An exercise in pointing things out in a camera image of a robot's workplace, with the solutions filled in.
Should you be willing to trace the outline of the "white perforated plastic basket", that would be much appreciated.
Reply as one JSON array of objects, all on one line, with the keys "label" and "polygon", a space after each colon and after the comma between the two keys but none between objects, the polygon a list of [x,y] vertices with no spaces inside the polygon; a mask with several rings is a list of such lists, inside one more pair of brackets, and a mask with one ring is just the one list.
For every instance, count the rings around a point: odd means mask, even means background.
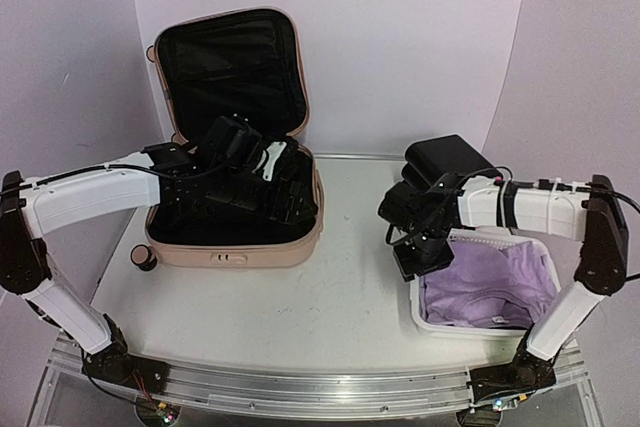
[{"label": "white perforated plastic basket", "polygon": [[546,245],[508,232],[454,229],[448,267],[409,283],[411,315],[446,338],[513,338],[539,320],[560,291]]}]

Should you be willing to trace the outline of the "purple garment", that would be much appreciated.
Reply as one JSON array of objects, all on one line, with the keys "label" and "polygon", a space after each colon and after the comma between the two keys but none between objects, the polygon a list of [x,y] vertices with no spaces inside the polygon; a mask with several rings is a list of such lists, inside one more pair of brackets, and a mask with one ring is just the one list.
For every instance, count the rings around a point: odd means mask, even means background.
[{"label": "purple garment", "polygon": [[451,264],[419,278],[419,312],[431,325],[528,329],[558,289],[532,242],[502,249],[451,241]]}]

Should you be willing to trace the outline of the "pink hard-shell suitcase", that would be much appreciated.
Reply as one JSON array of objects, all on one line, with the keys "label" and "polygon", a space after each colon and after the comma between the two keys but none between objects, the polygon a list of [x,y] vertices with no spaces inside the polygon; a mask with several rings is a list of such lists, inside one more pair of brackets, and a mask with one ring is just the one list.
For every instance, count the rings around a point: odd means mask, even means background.
[{"label": "pink hard-shell suitcase", "polygon": [[[176,205],[149,209],[145,233],[157,258],[177,267],[291,267],[308,259],[321,234],[324,192],[312,151],[298,139],[308,122],[294,22],[275,8],[231,11],[166,28],[148,55],[155,64],[174,128],[171,143],[191,152],[221,117],[238,116],[270,138],[299,143],[298,175],[310,193],[310,218],[281,224],[227,205],[202,214]],[[155,158],[185,173],[186,155]]]}]

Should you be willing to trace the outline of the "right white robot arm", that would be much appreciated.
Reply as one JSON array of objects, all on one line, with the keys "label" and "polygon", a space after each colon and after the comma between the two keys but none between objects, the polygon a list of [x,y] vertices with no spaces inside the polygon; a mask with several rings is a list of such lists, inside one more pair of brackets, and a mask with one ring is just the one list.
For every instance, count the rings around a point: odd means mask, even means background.
[{"label": "right white robot arm", "polygon": [[527,330],[513,359],[471,371],[476,396],[489,398],[552,386],[564,344],[602,300],[630,281],[622,203],[635,204],[606,176],[588,182],[520,182],[488,168],[446,173],[426,190],[399,182],[384,195],[378,214],[389,225],[385,241],[406,280],[449,266],[453,229],[516,229],[580,243],[572,283]]}]

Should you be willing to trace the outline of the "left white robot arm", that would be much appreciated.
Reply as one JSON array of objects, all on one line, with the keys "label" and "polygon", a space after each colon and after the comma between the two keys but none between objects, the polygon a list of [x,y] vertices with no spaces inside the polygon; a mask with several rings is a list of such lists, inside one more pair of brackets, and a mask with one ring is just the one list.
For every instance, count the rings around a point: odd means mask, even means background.
[{"label": "left white robot arm", "polygon": [[44,177],[8,173],[1,187],[1,285],[60,328],[114,384],[137,359],[117,322],[92,307],[56,266],[48,241],[88,238],[88,225],[147,212],[133,261],[180,267],[289,265],[320,220],[314,163],[289,135],[217,119],[198,140],[151,145]]}]

